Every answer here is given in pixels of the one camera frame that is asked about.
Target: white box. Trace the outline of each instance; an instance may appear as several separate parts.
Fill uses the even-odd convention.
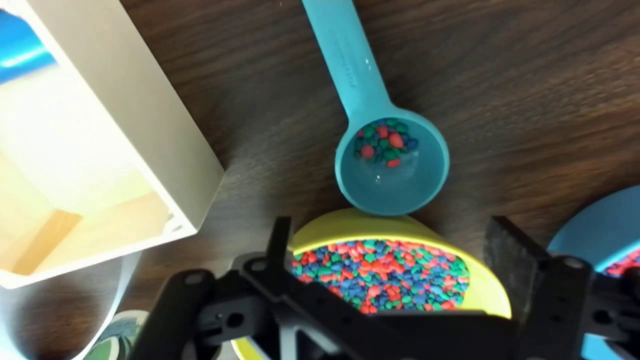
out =
[[[221,166],[117,0],[24,0],[56,64],[0,85],[0,286],[202,226]]]

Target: blue container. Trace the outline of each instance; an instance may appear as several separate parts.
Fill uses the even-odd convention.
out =
[[[0,85],[54,63],[22,18],[0,10]]]
[[[613,192],[570,218],[548,246],[554,254],[587,260],[595,273],[620,263],[640,248],[640,187]],[[620,360],[599,338],[586,337],[586,360]]]

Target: screw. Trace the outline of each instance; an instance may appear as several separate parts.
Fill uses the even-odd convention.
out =
[[[253,270],[253,273],[263,273],[263,270],[266,270],[266,263],[263,263],[263,260],[255,260],[255,263],[251,264],[251,270]]]
[[[578,258],[564,258],[564,264],[570,269],[583,269],[583,264]]]

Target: green bead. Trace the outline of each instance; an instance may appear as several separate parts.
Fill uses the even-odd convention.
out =
[[[393,158],[397,158],[397,152],[395,150],[384,150],[384,155],[382,155],[386,161],[393,161]]]
[[[404,135],[407,131],[407,127],[404,123],[397,123],[395,131]]]

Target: teal measuring spoon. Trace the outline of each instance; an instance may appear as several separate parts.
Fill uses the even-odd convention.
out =
[[[303,8],[348,117],[333,163],[339,192],[377,216],[421,209],[448,176],[441,135],[420,115],[391,104],[352,0],[303,0]],[[375,136],[388,133],[401,133],[404,146]]]

